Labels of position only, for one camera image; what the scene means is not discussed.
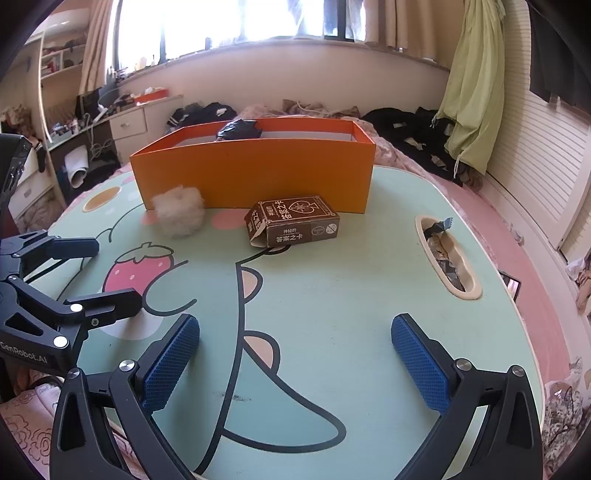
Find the oval cutout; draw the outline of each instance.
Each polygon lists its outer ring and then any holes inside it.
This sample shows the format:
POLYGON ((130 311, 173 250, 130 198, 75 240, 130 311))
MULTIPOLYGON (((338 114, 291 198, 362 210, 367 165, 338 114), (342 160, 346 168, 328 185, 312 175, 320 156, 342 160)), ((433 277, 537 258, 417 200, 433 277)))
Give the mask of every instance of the oval cutout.
POLYGON ((447 288, 456 297, 462 300, 479 299, 482 296, 482 286, 478 281, 478 278, 476 278, 476 274, 474 273, 472 266, 468 262, 455 237, 448 231, 441 233, 441 245, 446 250, 450 262, 452 262, 456 267, 457 276, 460 278, 462 286, 466 289, 466 291, 459 290, 453 286, 452 282, 449 281, 437 263, 437 260, 435 260, 431 249, 427 245, 427 240, 425 240, 425 234, 423 232, 425 229, 433 226, 433 224, 438 221, 439 220, 433 217, 424 215, 419 215, 415 220, 419 240, 421 241, 421 245, 423 246, 423 250, 425 250, 425 254, 429 259, 431 266, 434 268, 441 282, 445 285, 445 288, 447 288))
POLYGON ((111 187, 110 189, 106 189, 102 192, 97 193, 90 200, 88 200, 88 202, 85 203, 84 207, 82 208, 82 211, 91 212, 92 210, 96 210, 97 208, 106 205, 111 200, 113 200, 120 191, 121 187, 111 187))

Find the window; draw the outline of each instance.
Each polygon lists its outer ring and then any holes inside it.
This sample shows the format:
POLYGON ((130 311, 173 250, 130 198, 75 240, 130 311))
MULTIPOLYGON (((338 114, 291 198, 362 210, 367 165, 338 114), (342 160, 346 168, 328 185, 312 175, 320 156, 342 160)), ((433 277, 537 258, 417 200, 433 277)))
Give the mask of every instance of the window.
POLYGON ((267 38, 365 39, 363 0, 119 0, 115 64, 163 63, 267 38))

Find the black jacket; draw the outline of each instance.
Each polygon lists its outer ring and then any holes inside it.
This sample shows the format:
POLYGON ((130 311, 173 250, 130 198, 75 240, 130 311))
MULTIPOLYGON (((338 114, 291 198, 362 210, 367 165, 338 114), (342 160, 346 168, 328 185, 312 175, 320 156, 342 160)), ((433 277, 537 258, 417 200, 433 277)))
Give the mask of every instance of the black jacket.
POLYGON ((530 91, 555 93, 591 113, 591 2, 527 0, 531 20, 530 91))

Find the fluffy white pom pom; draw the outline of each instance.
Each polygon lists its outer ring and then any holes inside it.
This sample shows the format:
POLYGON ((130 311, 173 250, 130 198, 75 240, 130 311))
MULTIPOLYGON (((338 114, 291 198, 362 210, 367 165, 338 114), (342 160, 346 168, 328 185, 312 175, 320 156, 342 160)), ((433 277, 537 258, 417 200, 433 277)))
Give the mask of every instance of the fluffy white pom pom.
POLYGON ((203 223, 205 208, 195 187, 178 186, 156 195, 152 201, 158 222, 170 237, 191 235, 203 223))

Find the green curtain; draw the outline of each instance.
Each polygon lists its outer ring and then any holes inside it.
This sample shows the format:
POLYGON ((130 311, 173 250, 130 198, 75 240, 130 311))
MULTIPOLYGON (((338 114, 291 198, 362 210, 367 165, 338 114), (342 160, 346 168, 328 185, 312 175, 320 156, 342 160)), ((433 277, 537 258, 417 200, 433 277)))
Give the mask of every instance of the green curtain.
POLYGON ((486 172, 503 115, 504 17, 501 0, 466 0, 460 41, 436 115, 456 122, 446 144, 449 154, 481 173, 486 172))

